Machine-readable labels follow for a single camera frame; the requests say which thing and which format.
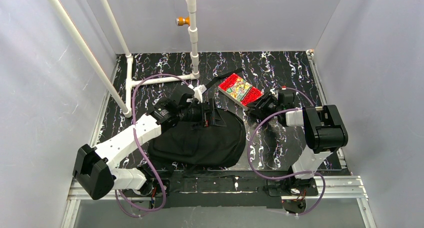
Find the red colourful cover book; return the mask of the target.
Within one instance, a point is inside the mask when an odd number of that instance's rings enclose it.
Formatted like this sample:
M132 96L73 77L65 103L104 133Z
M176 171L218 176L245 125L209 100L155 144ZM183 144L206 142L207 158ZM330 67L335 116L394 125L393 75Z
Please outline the red colourful cover book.
M255 102L263 95L261 90L235 73L219 84L218 90L243 110L247 110L249 104Z

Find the black student backpack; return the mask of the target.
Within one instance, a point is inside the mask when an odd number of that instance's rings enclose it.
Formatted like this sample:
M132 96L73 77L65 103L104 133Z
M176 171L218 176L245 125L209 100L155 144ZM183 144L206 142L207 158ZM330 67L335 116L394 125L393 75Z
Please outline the black student backpack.
M200 122L180 121L149 142L149 156L164 163L235 165L246 145L245 125L236 114L221 108L218 111L220 126L204 127Z

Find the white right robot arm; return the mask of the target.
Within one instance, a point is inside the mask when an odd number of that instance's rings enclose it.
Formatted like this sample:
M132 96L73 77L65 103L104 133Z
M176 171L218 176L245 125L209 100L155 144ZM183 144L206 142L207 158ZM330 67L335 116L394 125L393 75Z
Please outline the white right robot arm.
M277 118L284 127L303 127L306 147L283 177L268 177L285 189L310 187L323 161L348 143L348 133L335 105L316 107L313 103L295 107L297 89L285 88L276 95L267 92L247 105L247 113L260 125Z

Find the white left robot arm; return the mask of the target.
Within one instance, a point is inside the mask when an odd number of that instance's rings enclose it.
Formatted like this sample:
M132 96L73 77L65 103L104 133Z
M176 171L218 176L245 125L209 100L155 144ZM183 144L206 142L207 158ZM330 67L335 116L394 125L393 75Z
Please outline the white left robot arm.
M93 200L111 190L140 190L146 183L139 169L119 169L127 155L142 144L158 137L180 121L212 124L214 103L204 102L205 85L179 85L169 98L161 98L133 125L94 147L81 146L76 155L72 176Z

